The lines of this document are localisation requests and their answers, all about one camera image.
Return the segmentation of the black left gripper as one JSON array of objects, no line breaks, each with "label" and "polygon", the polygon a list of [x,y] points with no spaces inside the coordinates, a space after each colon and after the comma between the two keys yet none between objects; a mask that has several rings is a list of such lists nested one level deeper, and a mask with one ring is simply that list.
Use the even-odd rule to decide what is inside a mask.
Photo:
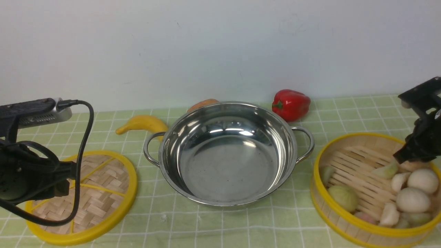
[{"label": "black left gripper", "polygon": [[10,204],[68,196],[76,179],[76,162],[60,161],[49,149],[31,141],[1,140],[0,196]]}]

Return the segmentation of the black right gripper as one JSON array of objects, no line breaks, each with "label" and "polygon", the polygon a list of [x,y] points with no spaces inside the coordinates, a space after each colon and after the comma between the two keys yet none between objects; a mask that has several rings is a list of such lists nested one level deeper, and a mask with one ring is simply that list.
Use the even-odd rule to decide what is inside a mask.
[{"label": "black right gripper", "polygon": [[399,164],[430,162],[441,154],[441,79],[434,77],[398,95],[401,105],[418,116],[405,144],[393,155]]}]

